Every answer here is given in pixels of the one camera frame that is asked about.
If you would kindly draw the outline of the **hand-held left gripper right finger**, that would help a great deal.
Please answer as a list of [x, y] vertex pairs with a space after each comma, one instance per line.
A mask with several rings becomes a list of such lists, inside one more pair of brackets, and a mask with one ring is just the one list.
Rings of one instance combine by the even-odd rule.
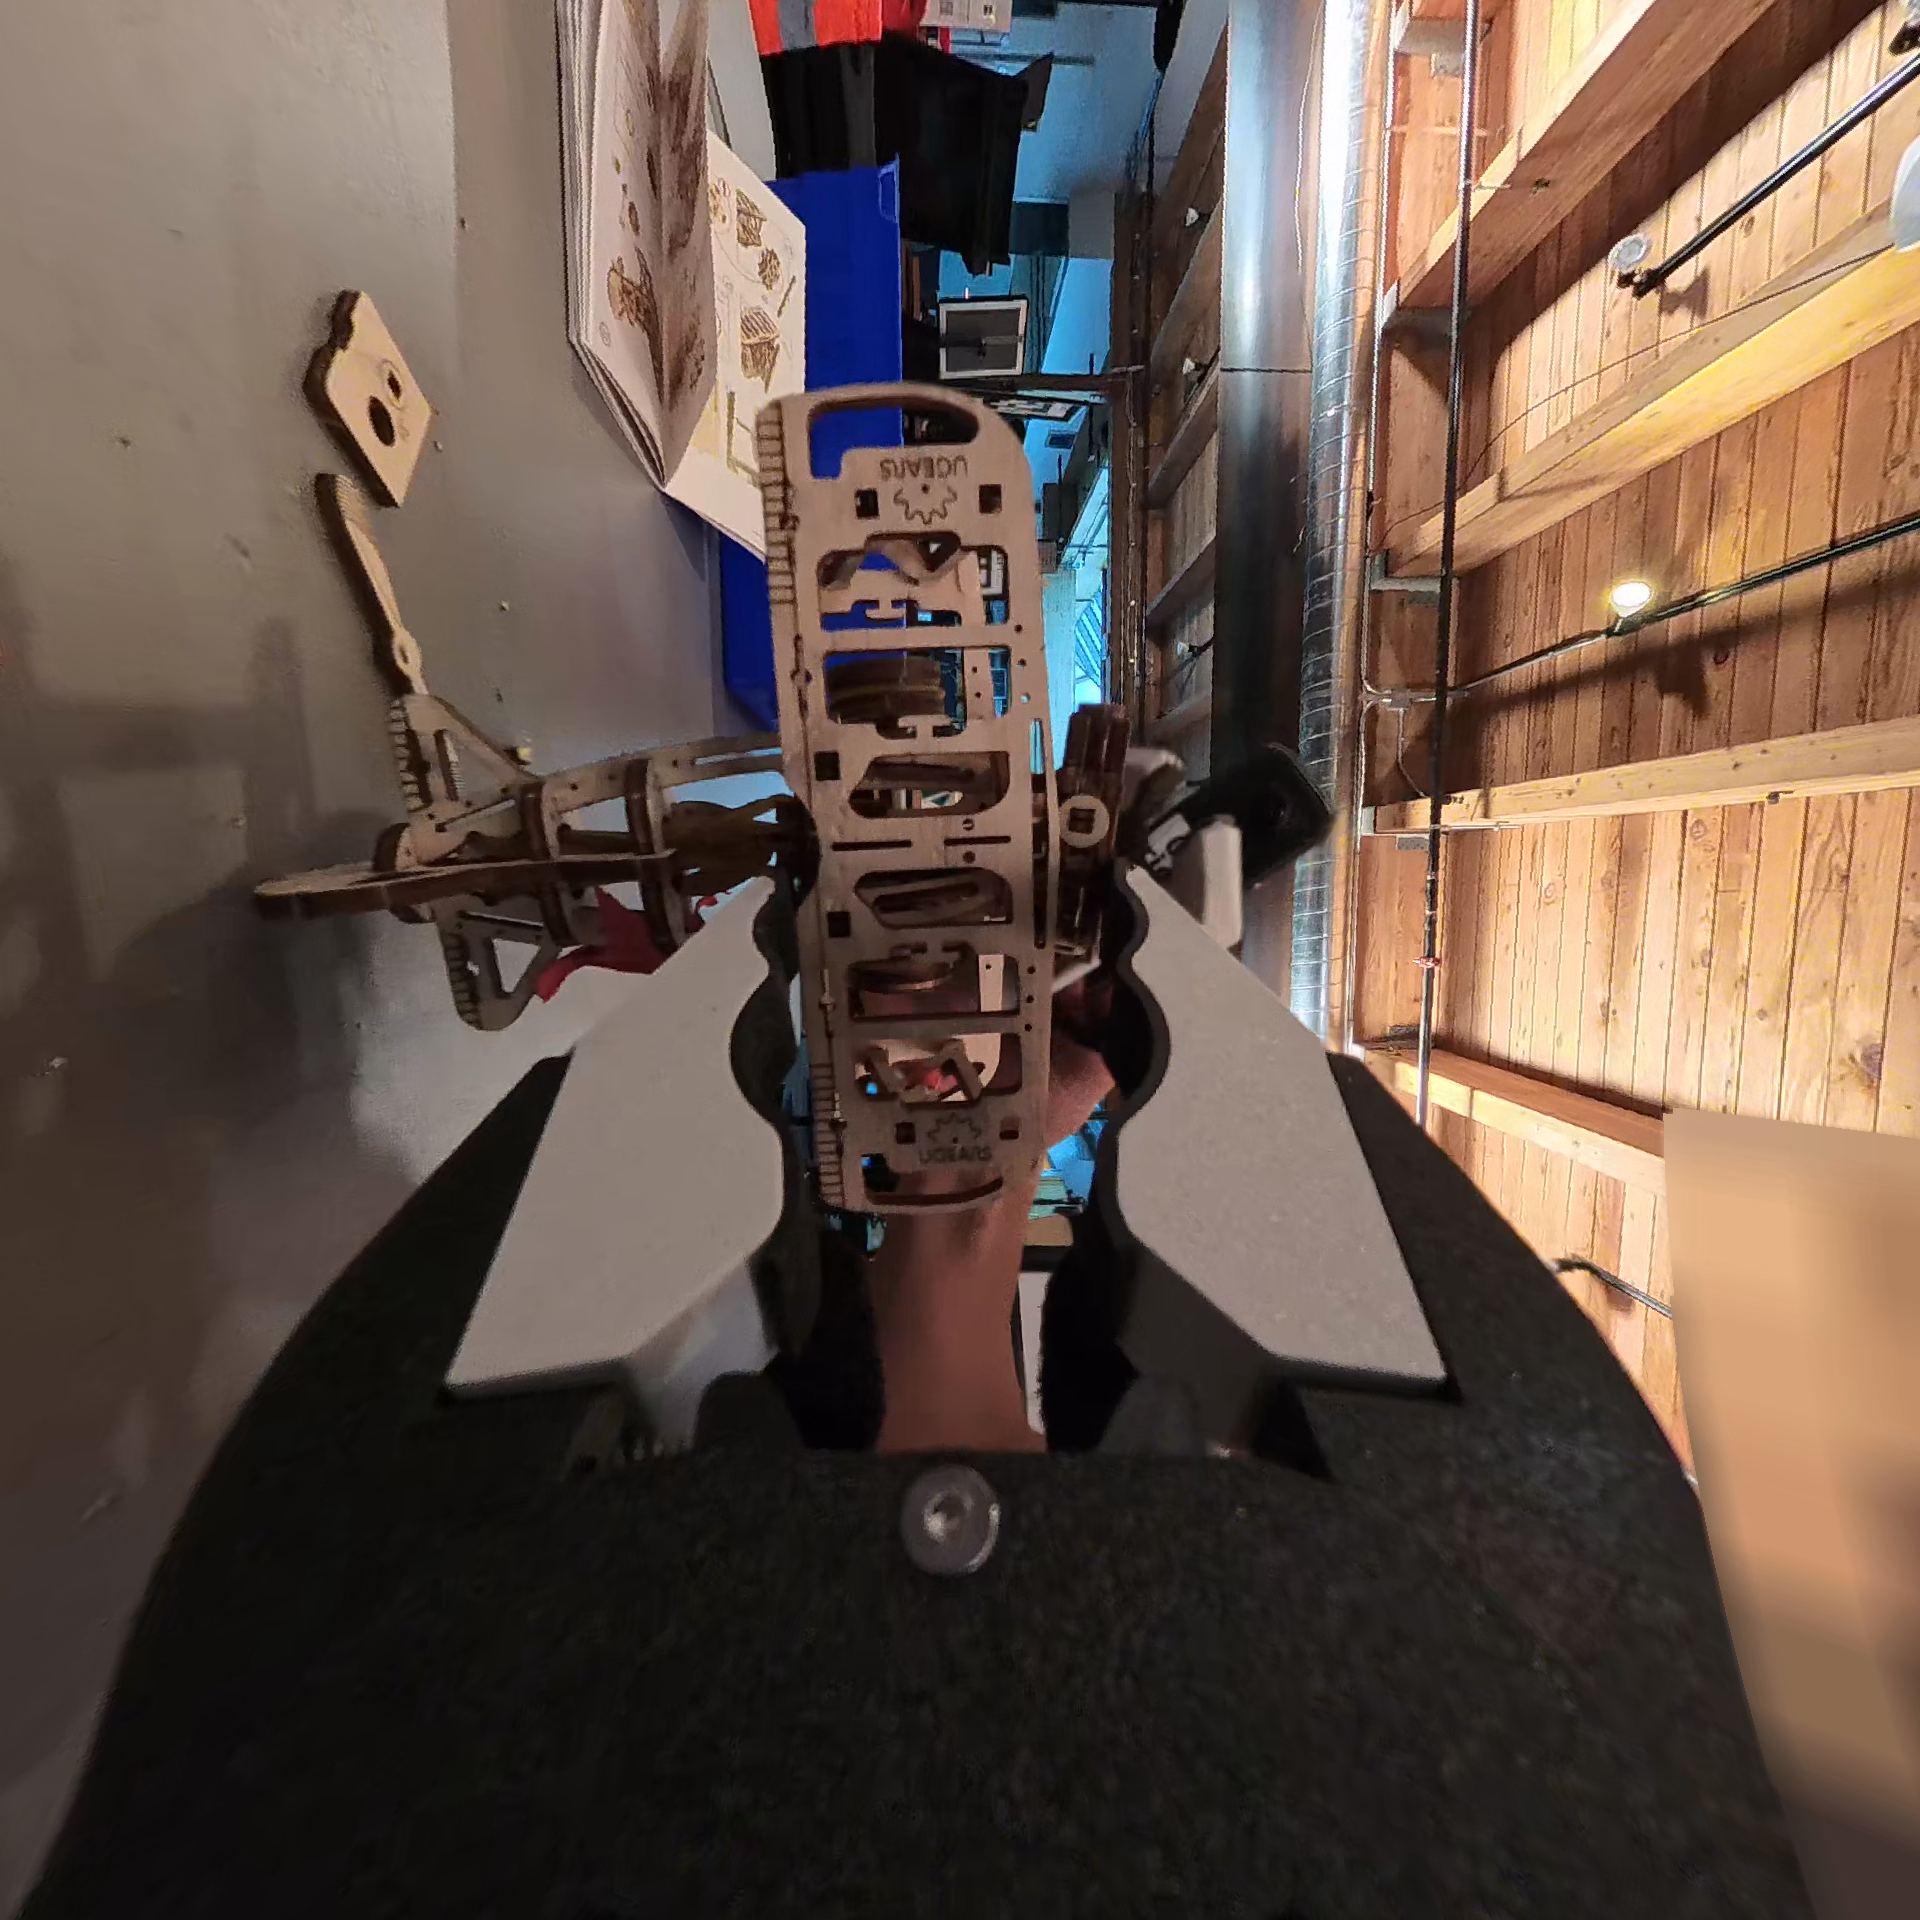
[[1154, 877], [1119, 871], [1115, 913], [1098, 1226], [1150, 1404], [1251, 1450], [1284, 1391], [1441, 1393], [1329, 1050]]

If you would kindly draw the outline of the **instruction booklet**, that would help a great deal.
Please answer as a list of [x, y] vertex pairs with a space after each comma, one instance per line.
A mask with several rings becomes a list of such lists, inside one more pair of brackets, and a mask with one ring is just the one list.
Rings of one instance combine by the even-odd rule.
[[756, 423], [806, 388], [803, 221], [713, 129], [708, 4], [556, 3], [569, 337], [653, 483], [758, 558]]

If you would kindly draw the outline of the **red ribbon strip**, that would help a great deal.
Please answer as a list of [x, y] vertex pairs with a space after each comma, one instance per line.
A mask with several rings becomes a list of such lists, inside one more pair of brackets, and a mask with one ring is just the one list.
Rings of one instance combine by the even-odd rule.
[[593, 905], [596, 909], [596, 936], [569, 946], [541, 970], [535, 992], [542, 1002], [554, 1000], [564, 985], [582, 970], [650, 976], [674, 953], [654, 935], [647, 913], [629, 909], [609, 889], [596, 886]]

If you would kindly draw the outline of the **wooden biplane model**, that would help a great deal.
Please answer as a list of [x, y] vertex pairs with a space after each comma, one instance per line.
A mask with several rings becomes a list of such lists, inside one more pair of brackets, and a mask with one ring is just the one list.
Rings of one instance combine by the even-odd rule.
[[1048, 1106], [1055, 751], [1033, 470], [976, 396], [852, 386], [756, 423], [779, 732], [535, 774], [431, 692], [389, 726], [369, 863], [263, 882], [279, 919], [428, 927], [495, 1034], [631, 886], [674, 956], [719, 901], [791, 901], [822, 1198], [980, 1206]]

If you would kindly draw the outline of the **blue plastic bin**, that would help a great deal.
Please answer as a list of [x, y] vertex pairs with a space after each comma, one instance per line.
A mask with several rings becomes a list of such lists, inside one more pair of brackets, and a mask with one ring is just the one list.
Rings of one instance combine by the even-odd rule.
[[[774, 197], [806, 233], [808, 393], [902, 381], [901, 164], [780, 178]], [[724, 686], [750, 730], [779, 729], [766, 563], [719, 537]]]

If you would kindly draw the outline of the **wooden radial engine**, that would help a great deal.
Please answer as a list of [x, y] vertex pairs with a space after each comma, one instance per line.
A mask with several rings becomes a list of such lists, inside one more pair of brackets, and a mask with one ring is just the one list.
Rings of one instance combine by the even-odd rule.
[[1055, 777], [1053, 955], [1061, 978], [1098, 958], [1131, 744], [1132, 722], [1117, 705], [1084, 705], [1068, 720]]

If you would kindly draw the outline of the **square wooden piece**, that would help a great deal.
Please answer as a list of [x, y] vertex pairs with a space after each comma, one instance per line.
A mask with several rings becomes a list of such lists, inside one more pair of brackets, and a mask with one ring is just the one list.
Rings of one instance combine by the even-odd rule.
[[400, 509], [431, 442], [434, 407], [367, 293], [341, 293], [302, 390], [375, 499]]

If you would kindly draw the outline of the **grey desk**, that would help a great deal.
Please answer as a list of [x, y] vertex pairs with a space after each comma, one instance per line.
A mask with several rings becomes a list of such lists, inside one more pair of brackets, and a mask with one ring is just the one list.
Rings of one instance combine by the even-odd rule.
[[541, 768], [752, 730], [719, 556], [567, 333], [554, 4], [4, 4], [2, 1886], [36, 1885], [237, 1413], [536, 1060], [390, 919], [254, 882], [400, 815], [305, 378], [372, 296], [434, 428], [379, 544]]

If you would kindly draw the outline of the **silver ventilation duct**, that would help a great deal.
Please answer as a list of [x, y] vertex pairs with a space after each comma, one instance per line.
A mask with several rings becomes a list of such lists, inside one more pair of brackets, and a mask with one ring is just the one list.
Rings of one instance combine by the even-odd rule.
[[1355, 1026], [1360, 643], [1379, 393], [1385, 3], [1322, 4], [1316, 32], [1299, 754], [1333, 827], [1294, 877], [1290, 1002], [1333, 1050]]

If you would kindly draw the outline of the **tapered wooden stick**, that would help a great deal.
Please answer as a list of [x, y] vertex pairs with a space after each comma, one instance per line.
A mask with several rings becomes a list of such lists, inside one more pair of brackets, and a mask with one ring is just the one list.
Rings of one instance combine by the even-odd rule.
[[375, 501], [352, 476], [314, 475], [314, 496], [334, 554], [372, 639], [375, 660], [396, 698], [428, 695], [420, 643], [400, 611], [375, 528]]

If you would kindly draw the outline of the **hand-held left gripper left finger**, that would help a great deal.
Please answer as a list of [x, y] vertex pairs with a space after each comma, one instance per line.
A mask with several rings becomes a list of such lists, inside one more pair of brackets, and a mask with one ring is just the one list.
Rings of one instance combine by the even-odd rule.
[[444, 1376], [459, 1398], [622, 1387], [694, 1432], [792, 1313], [756, 1279], [789, 1213], [792, 901], [747, 882], [574, 1047]]

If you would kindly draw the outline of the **person's right hand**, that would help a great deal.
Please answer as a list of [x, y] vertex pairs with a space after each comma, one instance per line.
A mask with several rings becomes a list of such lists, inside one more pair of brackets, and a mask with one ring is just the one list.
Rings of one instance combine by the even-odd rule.
[[991, 1203], [899, 1213], [868, 1262], [881, 1366], [879, 1455], [1043, 1455], [1015, 1354], [1018, 1283], [1047, 1153], [1112, 1092], [1097, 1049], [1071, 1029], [1051, 1043], [1047, 1118]]

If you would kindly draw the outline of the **dark round column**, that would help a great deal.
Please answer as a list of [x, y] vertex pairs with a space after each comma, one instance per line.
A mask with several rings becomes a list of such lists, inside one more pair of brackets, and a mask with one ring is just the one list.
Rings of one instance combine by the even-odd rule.
[[1222, 121], [1213, 770], [1299, 744], [1321, 4], [1232, 3]]

